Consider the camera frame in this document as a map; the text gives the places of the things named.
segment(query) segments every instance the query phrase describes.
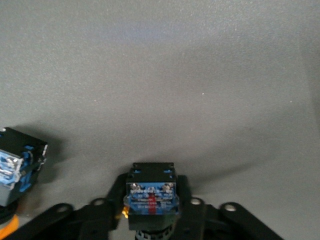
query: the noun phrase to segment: gray backdrop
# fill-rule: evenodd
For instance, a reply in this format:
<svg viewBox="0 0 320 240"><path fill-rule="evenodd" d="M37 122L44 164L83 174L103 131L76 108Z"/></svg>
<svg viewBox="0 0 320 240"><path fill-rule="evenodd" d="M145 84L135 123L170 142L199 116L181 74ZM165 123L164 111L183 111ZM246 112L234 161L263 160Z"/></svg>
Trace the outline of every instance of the gray backdrop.
<svg viewBox="0 0 320 240"><path fill-rule="evenodd" d="M0 2L0 124L49 142L21 224L173 161L207 203L317 240L319 90L317 0Z"/></svg>

